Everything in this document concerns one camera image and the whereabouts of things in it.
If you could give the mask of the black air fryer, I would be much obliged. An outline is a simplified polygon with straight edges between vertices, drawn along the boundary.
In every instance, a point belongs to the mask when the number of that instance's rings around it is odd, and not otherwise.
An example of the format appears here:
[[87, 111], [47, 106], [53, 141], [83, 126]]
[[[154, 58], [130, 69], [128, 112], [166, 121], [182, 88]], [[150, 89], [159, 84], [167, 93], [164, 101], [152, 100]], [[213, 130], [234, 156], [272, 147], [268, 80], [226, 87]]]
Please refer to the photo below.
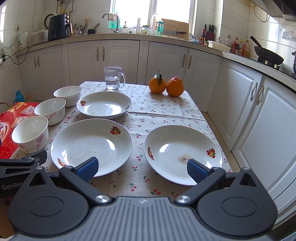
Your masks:
[[72, 24], [66, 14], [48, 14], [44, 18], [44, 26], [48, 30], [48, 41], [64, 39], [73, 34]]

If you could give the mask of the white electric kettle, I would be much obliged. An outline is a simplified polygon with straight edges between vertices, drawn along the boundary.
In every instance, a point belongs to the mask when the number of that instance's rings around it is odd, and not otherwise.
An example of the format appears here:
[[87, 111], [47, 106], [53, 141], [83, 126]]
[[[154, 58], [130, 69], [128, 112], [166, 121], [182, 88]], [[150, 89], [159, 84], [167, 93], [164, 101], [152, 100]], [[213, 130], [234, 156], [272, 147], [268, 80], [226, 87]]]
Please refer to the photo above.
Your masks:
[[18, 48], [20, 50], [25, 49], [29, 46], [29, 32], [24, 31], [18, 34]]

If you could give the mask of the white floral bowl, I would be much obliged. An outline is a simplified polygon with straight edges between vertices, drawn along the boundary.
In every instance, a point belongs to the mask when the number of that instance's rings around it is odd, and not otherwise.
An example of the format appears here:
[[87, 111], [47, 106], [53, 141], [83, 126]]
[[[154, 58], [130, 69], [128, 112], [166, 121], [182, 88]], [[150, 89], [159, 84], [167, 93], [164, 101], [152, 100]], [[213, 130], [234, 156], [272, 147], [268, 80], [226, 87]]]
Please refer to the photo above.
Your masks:
[[66, 108], [76, 106], [80, 99], [82, 88], [79, 86], [66, 86], [54, 91], [53, 96], [63, 98], [66, 101]]
[[66, 101], [63, 98], [52, 98], [45, 100], [35, 107], [36, 115], [44, 116], [48, 119], [49, 126], [58, 124], [65, 116]]
[[11, 134], [11, 139], [25, 153], [34, 153], [45, 147], [49, 139], [48, 119], [33, 116], [19, 123]]

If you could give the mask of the wooden cutting board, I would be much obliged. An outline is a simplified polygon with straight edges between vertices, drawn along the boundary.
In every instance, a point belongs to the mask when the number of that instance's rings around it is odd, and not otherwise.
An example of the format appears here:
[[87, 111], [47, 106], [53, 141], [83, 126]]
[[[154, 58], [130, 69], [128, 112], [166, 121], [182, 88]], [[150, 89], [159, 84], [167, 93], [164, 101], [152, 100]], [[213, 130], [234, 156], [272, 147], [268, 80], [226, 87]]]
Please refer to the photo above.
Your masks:
[[172, 37], [178, 37], [184, 40], [189, 38], [189, 24], [169, 19], [162, 19], [164, 22], [163, 34]]

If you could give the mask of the chrome kitchen faucet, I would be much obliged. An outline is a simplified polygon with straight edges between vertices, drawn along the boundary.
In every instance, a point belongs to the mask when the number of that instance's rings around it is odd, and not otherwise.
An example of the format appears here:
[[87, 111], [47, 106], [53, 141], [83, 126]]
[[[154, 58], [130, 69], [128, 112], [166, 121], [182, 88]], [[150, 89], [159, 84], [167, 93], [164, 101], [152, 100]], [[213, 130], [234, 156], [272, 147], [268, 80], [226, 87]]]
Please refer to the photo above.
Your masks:
[[105, 16], [107, 16], [108, 21], [116, 22], [116, 28], [112, 29], [112, 31], [114, 33], [118, 33], [119, 32], [119, 16], [118, 16], [118, 14], [117, 13], [104, 13], [102, 15], [102, 18], [104, 18]]

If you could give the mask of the knife block with knives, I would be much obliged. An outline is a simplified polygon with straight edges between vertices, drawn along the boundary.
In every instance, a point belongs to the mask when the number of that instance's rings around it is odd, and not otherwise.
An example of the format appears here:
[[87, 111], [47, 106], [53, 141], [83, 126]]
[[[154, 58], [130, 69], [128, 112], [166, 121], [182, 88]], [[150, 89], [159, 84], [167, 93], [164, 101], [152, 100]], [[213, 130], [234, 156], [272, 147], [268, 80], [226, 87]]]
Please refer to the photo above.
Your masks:
[[206, 41], [213, 41], [215, 39], [216, 26], [205, 24], [204, 29], [205, 29], [205, 40]]

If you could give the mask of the glass mug with water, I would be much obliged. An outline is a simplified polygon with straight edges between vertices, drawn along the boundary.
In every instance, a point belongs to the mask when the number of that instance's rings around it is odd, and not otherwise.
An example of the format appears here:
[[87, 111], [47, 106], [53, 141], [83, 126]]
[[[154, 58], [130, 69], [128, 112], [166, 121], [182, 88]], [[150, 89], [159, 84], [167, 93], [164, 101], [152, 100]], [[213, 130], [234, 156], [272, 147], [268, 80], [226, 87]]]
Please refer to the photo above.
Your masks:
[[126, 84], [125, 73], [121, 67], [107, 66], [104, 68], [106, 90], [118, 91]]

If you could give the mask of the black wok on stove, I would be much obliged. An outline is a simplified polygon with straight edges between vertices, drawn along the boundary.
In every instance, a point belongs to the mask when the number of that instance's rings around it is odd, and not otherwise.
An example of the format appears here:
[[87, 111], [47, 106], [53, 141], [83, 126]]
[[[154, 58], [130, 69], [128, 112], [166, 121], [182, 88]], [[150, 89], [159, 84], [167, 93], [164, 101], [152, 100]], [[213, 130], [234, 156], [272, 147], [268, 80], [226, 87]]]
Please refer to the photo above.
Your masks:
[[255, 43], [254, 51], [258, 56], [258, 62], [265, 64], [265, 62], [267, 61], [273, 66], [278, 66], [284, 62], [284, 59], [281, 56], [274, 53], [273, 51], [270, 51], [269, 49], [262, 47], [262, 45], [255, 39], [255, 37], [250, 36], [250, 39]]

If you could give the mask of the white plate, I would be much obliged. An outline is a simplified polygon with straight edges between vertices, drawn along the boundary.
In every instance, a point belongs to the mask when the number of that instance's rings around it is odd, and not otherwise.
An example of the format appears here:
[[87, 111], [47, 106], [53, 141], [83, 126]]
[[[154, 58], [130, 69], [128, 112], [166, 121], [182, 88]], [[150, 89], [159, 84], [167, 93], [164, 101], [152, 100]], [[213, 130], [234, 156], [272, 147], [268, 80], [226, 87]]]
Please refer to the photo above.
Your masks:
[[101, 91], [88, 94], [77, 102], [76, 108], [88, 118], [112, 120], [132, 107], [132, 100], [123, 93]]
[[99, 169], [94, 176], [100, 177], [119, 169], [130, 157], [132, 148], [132, 136], [124, 126], [112, 120], [91, 118], [62, 129], [52, 142], [51, 158], [60, 169], [96, 157]]
[[187, 172], [190, 159], [209, 169], [221, 168], [223, 163], [221, 151], [209, 137], [193, 128], [178, 125], [152, 130], [144, 140], [144, 155], [159, 175], [186, 186], [197, 184]]

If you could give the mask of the teal thermos jug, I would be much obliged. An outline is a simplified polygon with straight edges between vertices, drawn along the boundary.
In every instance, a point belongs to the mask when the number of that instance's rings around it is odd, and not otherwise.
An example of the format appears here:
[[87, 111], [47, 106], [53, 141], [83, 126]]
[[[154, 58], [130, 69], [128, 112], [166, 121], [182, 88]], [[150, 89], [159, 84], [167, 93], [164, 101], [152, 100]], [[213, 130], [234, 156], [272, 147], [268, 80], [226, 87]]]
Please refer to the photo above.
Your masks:
[[16, 91], [16, 97], [14, 100], [14, 104], [16, 104], [18, 102], [25, 102], [24, 95], [21, 92], [22, 92], [21, 90]]

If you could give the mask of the bumpy orange without leaf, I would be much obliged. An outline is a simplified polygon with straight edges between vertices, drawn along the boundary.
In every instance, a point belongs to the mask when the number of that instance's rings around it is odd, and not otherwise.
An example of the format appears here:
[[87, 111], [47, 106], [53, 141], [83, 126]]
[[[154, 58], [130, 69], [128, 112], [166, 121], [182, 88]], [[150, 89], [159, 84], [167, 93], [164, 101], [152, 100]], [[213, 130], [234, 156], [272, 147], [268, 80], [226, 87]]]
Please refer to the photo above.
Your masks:
[[181, 96], [184, 92], [183, 80], [178, 76], [171, 78], [166, 84], [166, 91], [171, 97]]

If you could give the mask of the orange with green leaf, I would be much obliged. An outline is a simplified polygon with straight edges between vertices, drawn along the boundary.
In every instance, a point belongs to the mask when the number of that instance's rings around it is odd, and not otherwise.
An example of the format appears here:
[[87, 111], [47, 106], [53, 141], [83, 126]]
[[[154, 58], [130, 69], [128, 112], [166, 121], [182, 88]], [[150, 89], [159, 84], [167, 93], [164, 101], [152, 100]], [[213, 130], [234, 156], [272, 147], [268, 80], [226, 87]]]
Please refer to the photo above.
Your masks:
[[149, 89], [153, 94], [162, 94], [166, 90], [166, 82], [160, 71], [149, 81]]

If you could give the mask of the white kitchen cabinets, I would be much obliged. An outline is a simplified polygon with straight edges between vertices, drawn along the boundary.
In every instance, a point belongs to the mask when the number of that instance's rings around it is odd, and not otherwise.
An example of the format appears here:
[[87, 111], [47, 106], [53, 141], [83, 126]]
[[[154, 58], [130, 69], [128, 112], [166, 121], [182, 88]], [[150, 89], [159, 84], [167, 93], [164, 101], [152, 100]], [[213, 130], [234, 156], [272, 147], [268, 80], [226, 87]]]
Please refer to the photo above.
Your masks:
[[166, 84], [180, 77], [212, 124], [222, 167], [255, 172], [276, 204], [277, 225], [295, 217], [295, 80], [287, 73], [204, 46], [137, 38], [63, 39], [23, 50], [17, 59], [23, 91], [38, 101], [69, 85], [81, 86], [83, 96], [104, 91], [107, 66], [121, 67], [126, 84], [148, 88], [158, 70]]

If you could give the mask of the cherry print tablecloth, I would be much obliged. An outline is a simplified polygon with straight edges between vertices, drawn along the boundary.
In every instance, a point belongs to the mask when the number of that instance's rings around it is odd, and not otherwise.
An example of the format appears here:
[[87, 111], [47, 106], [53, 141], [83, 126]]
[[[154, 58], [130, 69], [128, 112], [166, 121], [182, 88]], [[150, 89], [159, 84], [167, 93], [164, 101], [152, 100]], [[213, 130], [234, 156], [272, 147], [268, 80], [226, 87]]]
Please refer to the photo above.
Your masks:
[[167, 93], [155, 95], [144, 85], [126, 84], [120, 92], [129, 96], [132, 104], [115, 122], [131, 133], [133, 150], [124, 165], [108, 175], [92, 179], [90, 185], [111, 197], [177, 197], [188, 186], [171, 183], [151, 168], [145, 157], [147, 150], [144, 148], [144, 139], [159, 126], [187, 126], [205, 134], [214, 142], [214, 150], [221, 151], [212, 124], [207, 123], [207, 119], [186, 91], [180, 97], [170, 97]]

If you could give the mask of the red printed cardboard box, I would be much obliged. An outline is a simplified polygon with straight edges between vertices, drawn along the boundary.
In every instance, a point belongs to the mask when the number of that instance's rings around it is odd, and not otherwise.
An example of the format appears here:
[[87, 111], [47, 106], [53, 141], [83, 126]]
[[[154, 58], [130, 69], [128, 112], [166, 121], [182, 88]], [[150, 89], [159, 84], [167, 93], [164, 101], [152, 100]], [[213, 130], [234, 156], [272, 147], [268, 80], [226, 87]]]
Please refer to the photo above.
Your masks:
[[1, 159], [10, 159], [14, 155], [18, 145], [12, 141], [11, 134], [19, 123], [35, 115], [37, 105], [34, 102], [17, 102], [1, 114]]

